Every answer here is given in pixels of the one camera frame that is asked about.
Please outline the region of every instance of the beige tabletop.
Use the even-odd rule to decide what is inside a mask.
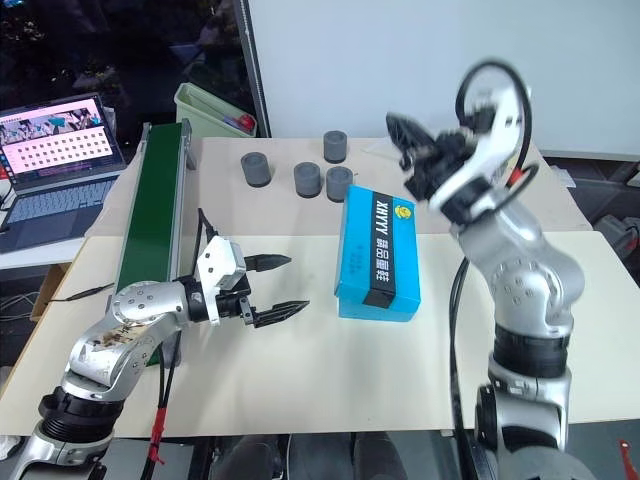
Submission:
[[[569,348],[573,373],[571,422],[640,417],[640,290],[598,232],[554,232],[586,277],[573,308]],[[446,234],[420,235],[422,303],[408,323],[341,319],[333,296],[337,236],[237,236],[246,255],[275,252],[289,265],[250,273],[260,309],[308,299],[300,314],[255,330],[238,319],[219,328],[191,325],[176,371],[167,436],[451,428],[448,377],[448,296],[461,259]],[[113,280],[117,237],[93,237],[64,284],[65,297]],[[0,432],[27,435],[42,395],[60,381],[78,336],[104,313],[109,292],[53,303],[23,352],[0,399]],[[465,284],[458,320],[458,360],[464,419],[473,425],[476,389],[487,380],[493,303],[475,269]],[[150,367],[127,399],[116,434],[148,436],[158,371]]]
[[[405,196],[403,174],[390,158],[363,149],[374,140],[351,140],[345,166],[360,185]],[[240,157],[262,151],[275,169],[272,183],[244,183]],[[418,215],[422,304],[408,323],[340,319],[333,297],[341,206],[324,194],[295,194],[292,168],[316,161],[315,140],[194,141],[200,158],[200,205],[245,255],[281,253],[293,262],[251,274],[252,301],[260,309],[309,299],[299,315],[254,330],[237,320],[220,328],[192,325],[185,333],[167,419],[168,436],[258,432],[318,432],[450,428],[448,394],[448,292],[461,252],[448,225],[421,207]],[[539,161],[532,148],[529,161]],[[640,416],[640,385],[629,381],[640,363],[640,291],[604,238],[582,214],[544,162],[523,200],[540,218],[550,241],[585,271],[587,287],[574,308],[576,328],[569,364],[574,383],[572,422]],[[114,280],[131,198],[135,166],[122,175],[102,218],[76,258],[56,297]],[[256,215],[256,205],[268,215]],[[104,313],[109,292],[51,304],[0,398],[0,433],[29,434],[37,404],[58,384],[78,336]],[[458,352],[465,423],[473,423],[475,391],[486,381],[493,339],[493,305],[471,269],[462,297]],[[147,369],[116,424],[119,436],[148,436],[157,396],[157,367]]]
[[[353,171],[355,183],[388,195],[411,200],[404,188],[406,174],[393,157],[393,150],[372,146],[380,139],[349,140],[347,159],[341,164]],[[303,199],[295,192],[293,167],[315,162],[323,176],[333,167],[322,157],[321,139],[233,139],[203,138],[192,141],[199,164],[200,206],[216,228],[225,235],[337,235],[342,205],[329,201],[325,190],[315,198]],[[240,159],[249,152],[264,153],[273,179],[263,188],[244,180]],[[522,194],[523,203],[538,218],[545,231],[591,230],[571,195],[532,146],[528,163],[540,166],[538,176]],[[87,232],[91,235],[123,235],[132,191],[135,186],[136,156],[120,175],[105,202],[102,214]],[[446,233],[449,222],[426,204],[416,216],[418,233]]]

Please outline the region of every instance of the laptop keyboard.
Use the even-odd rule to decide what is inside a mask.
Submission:
[[[110,179],[18,198],[7,223],[102,205],[114,181]]]

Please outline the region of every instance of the laptop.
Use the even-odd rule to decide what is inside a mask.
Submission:
[[[96,93],[0,112],[0,163],[16,193],[0,253],[82,237],[126,167]]]

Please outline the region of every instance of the black label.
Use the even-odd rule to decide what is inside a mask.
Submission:
[[[369,292],[366,305],[389,308],[396,296],[393,262],[393,197],[373,192]]]

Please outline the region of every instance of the white wall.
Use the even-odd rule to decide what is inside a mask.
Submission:
[[[466,69],[494,56],[532,89],[547,151],[640,155],[637,0],[250,0],[274,137],[386,134],[387,111],[455,125]]]

